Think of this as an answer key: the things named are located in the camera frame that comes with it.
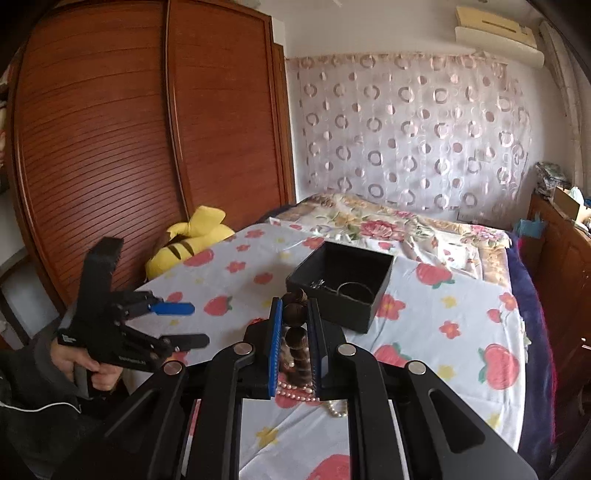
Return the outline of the grey left sleeve forearm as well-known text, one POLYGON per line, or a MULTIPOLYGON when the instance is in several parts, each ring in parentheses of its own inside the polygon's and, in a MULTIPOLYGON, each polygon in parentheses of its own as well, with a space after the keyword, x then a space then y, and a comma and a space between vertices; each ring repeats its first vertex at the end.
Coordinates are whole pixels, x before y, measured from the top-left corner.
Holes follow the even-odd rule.
POLYGON ((127 395, 92 387, 91 373, 75 368, 70 381, 52 363, 57 324, 30 343, 1 353, 1 477, 49 478, 127 395))

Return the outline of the person's left hand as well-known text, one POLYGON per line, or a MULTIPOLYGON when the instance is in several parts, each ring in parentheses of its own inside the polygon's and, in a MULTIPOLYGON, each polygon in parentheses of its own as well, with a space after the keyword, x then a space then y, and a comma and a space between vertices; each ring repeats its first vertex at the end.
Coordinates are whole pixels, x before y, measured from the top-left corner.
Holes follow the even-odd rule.
POLYGON ((112 391, 123 372, 121 367, 96 362, 86 349, 63 346, 56 339, 51 342, 50 358, 53 365, 70 381, 74 380, 76 367, 90 372, 92 387, 98 391, 112 391))

